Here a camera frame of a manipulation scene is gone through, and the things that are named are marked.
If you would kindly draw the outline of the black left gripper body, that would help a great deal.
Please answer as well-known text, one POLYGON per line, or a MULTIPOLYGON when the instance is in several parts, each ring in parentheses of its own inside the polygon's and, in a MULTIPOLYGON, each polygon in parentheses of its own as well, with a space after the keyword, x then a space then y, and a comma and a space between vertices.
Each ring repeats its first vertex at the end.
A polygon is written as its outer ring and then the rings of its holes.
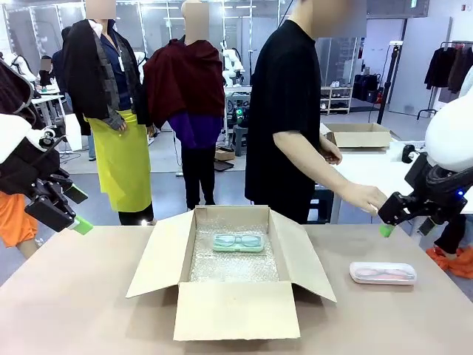
POLYGON ((30 200, 37 195, 36 184, 50 181, 51 177, 69 179, 60 167, 59 154, 37 151, 35 148, 17 149, 1 164, 1 192, 24 195, 30 200))

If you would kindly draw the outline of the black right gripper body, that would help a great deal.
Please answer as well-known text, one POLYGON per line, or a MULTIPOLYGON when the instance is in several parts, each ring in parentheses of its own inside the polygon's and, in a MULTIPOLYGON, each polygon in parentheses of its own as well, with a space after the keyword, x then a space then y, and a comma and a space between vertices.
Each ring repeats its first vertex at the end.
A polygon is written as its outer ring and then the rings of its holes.
POLYGON ((453 172, 432 164, 426 152, 413 162, 405 181, 413 188, 409 196, 434 222, 450 221, 466 205, 466 170, 453 172))

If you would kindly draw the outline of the person's right hand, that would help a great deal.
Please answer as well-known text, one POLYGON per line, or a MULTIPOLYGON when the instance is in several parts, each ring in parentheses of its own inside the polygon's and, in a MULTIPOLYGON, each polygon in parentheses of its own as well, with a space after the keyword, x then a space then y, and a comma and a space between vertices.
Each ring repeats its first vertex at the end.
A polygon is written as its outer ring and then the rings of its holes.
POLYGON ((346 202, 373 215, 376 215, 387 201, 387 196, 377 187, 351 182, 340 192, 340 196, 346 202))

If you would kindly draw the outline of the person's left hand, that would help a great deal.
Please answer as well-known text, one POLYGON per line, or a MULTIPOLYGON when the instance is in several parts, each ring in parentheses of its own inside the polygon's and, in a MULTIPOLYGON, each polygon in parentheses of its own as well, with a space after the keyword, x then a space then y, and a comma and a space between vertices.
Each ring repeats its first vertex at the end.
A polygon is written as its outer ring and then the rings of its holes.
POLYGON ((320 152, 324 159, 331 165, 339 165, 342 161, 342 154, 339 148, 325 136, 320 136, 320 152))

